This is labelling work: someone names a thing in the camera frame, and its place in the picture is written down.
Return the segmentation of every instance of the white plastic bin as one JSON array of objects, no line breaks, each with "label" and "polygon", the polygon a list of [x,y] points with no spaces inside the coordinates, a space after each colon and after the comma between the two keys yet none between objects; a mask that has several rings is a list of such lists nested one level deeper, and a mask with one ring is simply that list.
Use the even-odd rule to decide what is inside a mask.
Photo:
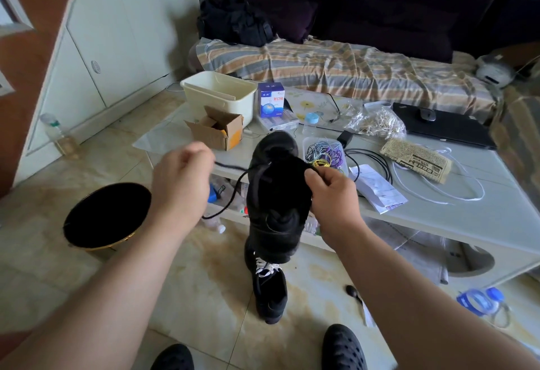
[{"label": "white plastic bin", "polygon": [[180,85],[197,120],[206,115],[206,105],[227,113],[241,114],[244,127],[253,119],[256,83],[213,71],[202,71],[182,80]]},{"label": "white plastic bin", "polygon": [[343,146],[341,145],[341,143],[337,140],[333,140],[331,138],[323,138],[323,137],[306,137],[303,139],[302,141],[302,159],[304,161],[306,161],[306,153],[307,153],[307,149],[309,148],[309,146],[315,144],[315,143],[318,143],[319,141],[325,141],[327,142],[328,144],[334,144],[334,143],[337,143],[338,147],[339,147],[339,150],[340,150],[340,153],[341,153],[341,158],[343,158],[343,163],[341,164],[340,168],[338,168],[338,170],[340,170],[343,174],[345,174],[346,177],[349,176],[349,169],[347,167],[347,158],[345,157],[345,152],[343,151]]}]

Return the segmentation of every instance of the blue and white box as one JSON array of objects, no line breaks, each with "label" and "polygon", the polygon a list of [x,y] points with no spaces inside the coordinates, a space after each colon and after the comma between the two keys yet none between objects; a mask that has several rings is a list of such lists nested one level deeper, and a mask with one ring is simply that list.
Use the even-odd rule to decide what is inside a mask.
[{"label": "blue and white box", "polygon": [[285,103],[285,89],[281,83],[259,83],[260,116],[281,117]]}]

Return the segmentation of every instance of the forearm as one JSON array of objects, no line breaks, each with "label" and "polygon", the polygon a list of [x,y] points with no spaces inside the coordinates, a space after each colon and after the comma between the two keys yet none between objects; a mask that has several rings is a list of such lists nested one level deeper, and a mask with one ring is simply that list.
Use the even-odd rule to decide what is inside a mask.
[{"label": "forearm", "polygon": [[400,368],[540,368],[458,305],[362,222],[336,249]]},{"label": "forearm", "polygon": [[147,222],[0,368],[129,369],[184,235]]}]

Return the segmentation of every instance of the laptop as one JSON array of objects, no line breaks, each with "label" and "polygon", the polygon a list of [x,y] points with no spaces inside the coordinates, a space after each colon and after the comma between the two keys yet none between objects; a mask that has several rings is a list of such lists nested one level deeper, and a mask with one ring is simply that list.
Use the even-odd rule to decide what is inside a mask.
[{"label": "laptop", "polygon": [[410,134],[446,139],[489,150],[497,149],[488,128],[474,117],[440,110],[426,111],[420,107],[401,103],[394,103],[393,110],[405,123]]}]

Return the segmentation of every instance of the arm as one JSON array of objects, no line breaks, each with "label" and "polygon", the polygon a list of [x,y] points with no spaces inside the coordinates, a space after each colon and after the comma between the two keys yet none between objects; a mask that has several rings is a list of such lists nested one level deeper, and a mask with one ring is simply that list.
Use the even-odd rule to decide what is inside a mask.
[{"label": "arm", "polygon": [[129,369],[172,260],[206,208],[212,151],[192,143],[154,170],[152,205],[111,259],[32,332],[0,369]]},{"label": "arm", "polygon": [[424,278],[365,224],[356,187],[337,170],[306,171],[313,213],[400,368],[540,369],[508,339]]}]

